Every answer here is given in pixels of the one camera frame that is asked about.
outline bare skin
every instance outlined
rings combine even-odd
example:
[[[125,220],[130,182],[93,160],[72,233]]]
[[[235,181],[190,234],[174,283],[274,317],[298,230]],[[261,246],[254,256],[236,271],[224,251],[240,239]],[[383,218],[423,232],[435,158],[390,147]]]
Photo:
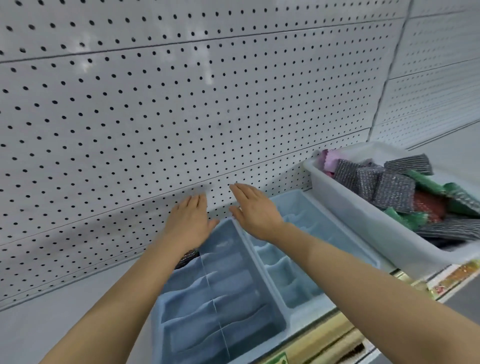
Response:
[[[262,192],[231,185],[230,211],[258,239],[289,255],[393,363],[480,363],[480,327],[403,282],[282,217]],[[176,205],[163,232],[127,273],[50,350],[41,364],[121,364],[183,254],[217,225],[205,195]]]

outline blue drawer organizer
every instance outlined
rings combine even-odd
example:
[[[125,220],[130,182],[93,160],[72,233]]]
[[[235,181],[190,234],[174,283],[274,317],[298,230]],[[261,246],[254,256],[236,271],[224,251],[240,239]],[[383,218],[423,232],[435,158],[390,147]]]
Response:
[[[356,235],[302,191],[272,201],[285,221],[379,267]],[[229,363],[328,300],[288,256],[231,218],[199,251],[174,271],[152,310],[154,364]]]

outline person's left hand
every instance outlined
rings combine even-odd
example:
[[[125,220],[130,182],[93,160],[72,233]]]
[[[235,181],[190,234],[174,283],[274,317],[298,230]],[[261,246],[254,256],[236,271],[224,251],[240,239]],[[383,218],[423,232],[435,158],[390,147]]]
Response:
[[[208,219],[205,194],[188,196],[172,208],[162,239],[186,253],[202,245],[219,222],[217,219]]]

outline gray floor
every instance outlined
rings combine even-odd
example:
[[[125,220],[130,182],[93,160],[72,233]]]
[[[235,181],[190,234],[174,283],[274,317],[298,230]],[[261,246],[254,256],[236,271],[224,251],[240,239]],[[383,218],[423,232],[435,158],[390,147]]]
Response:
[[[450,298],[445,305],[480,325],[480,276]],[[391,363],[383,355],[372,362],[372,364]]]

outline green label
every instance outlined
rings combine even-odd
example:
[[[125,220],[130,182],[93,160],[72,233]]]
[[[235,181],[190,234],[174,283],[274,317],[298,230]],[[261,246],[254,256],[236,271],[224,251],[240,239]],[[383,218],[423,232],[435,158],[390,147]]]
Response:
[[[265,364],[288,364],[287,354],[285,354],[285,352],[282,352],[275,358],[270,359]]]

